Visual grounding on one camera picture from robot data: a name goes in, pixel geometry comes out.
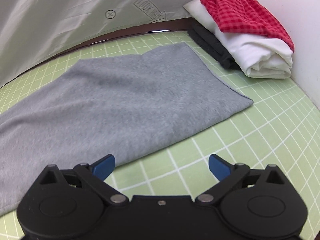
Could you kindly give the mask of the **grey knit garment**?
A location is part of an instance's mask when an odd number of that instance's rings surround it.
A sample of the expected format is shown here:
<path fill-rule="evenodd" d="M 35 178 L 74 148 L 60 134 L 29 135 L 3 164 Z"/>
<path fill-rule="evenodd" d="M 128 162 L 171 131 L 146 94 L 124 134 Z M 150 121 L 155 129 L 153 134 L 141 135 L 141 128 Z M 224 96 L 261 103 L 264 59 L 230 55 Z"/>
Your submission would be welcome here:
<path fill-rule="evenodd" d="M 72 168 L 112 154 L 123 165 L 252 104 L 184 42 L 79 60 L 1 114 L 1 214 L 49 164 Z"/>

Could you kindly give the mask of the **red checkered folded garment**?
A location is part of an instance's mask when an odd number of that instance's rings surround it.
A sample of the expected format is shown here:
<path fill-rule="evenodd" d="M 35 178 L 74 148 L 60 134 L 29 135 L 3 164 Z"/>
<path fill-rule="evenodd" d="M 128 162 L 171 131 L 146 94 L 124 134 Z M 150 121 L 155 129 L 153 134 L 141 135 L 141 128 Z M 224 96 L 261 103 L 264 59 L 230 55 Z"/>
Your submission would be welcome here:
<path fill-rule="evenodd" d="M 257 0 L 200 0 L 223 33 L 278 38 L 292 51 L 295 45 L 283 25 Z"/>

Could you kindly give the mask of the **white folded garment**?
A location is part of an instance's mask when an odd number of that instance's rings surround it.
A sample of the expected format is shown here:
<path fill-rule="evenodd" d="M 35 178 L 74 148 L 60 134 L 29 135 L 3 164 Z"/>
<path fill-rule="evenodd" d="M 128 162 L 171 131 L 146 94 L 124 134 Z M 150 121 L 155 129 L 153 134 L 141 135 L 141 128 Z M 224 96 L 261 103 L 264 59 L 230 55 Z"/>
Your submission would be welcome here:
<path fill-rule="evenodd" d="M 215 35 L 247 77 L 286 79 L 291 76 L 292 50 L 281 39 L 253 34 L 223 33 L 200 0 L 184 9 Z"/>

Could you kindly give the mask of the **black folded garment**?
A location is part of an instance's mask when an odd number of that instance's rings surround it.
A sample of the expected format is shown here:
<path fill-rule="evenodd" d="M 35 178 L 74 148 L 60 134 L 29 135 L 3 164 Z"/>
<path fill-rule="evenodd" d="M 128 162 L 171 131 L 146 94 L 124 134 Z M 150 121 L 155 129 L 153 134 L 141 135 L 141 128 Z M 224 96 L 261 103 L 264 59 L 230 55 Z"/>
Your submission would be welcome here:
<path fill-rule="evenodd" d="M 213 57 L 224 69 L 240 70 L 240 66 L 229 51 L 213 33 L 199 22 L 194 22 L 187 33 L 200 48 Z"/>

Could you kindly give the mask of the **green grid cutting mat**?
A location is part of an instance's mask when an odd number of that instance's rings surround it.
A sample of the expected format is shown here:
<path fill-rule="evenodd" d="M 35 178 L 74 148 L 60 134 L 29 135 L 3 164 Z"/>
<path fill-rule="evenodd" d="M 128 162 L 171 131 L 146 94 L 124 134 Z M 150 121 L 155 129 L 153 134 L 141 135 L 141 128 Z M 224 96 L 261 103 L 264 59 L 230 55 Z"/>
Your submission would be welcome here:
<path fill-rule="evenodd" d="M 187 43 L 222 80 L 253 106 L 166 150 L 117 168 L 106 182 L 134 195 L 197 196 L 216 183 L 208 158 L 252 168 L 278 165 L 308 207 L 303 239 L 319 233 L 319 110 L 291 80 L 250 79 L 223 69 L 185 32 L 153 33 L 99 43 L 54 59 L 1 88 L 1 111 L 59 77 L 79 59 L 141 54 L 158 46 Z"/>

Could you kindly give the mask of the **grey fabric storage bag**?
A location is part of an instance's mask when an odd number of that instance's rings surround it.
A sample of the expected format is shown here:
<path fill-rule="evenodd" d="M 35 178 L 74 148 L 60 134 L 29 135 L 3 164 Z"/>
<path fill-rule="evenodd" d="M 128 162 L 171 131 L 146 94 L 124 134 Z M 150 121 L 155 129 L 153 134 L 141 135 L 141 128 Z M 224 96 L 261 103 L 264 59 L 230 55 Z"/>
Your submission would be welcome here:
<path fill-rule="evenodd" d="M 192 0 L 1 0 L 1 85 L 95 37 L 187 18 Z"/>

